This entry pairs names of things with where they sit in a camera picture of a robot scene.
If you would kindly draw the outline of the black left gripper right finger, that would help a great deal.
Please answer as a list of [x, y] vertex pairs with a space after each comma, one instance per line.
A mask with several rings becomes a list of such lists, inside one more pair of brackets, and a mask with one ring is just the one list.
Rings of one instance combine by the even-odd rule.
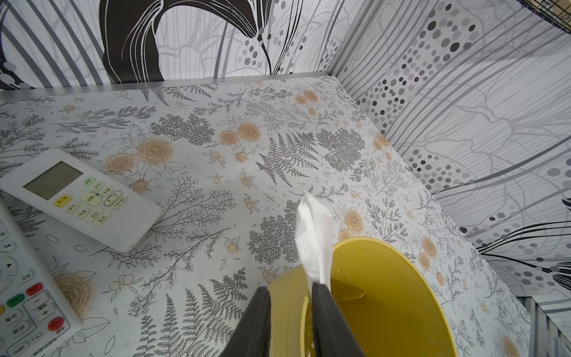
[[316, 356], [365, 356], [325, 284], [312, 285], [312, 323]]

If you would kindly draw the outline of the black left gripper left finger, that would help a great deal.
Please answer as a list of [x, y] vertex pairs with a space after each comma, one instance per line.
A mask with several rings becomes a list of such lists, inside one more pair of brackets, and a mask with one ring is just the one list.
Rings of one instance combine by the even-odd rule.
[[268, 357], [272, 331], [271, 310], [269, 290], [261, 286], [255, 291], [230, 341], [219, 356]]

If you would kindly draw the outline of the yellow plastic cup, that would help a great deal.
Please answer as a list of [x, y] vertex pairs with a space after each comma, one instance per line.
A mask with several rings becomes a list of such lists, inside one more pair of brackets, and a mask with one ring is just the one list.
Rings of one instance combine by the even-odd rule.
[[[353, 237], [334, 245], [331, 288], [366, 356], [456, 356], [445, 314], [428, 283], [392, 245]], [[271, 356], [313, 356], [311, 298], [303, 266], [269, 284]]]

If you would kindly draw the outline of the white straw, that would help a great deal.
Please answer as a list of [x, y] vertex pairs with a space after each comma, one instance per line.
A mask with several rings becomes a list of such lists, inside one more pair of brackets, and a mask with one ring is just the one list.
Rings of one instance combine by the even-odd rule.
[[335, 220], [330, 209], [306, 192], [297, 206], [294, 242], [306, 272], [309, 291], [314, 284], [331, 290]]

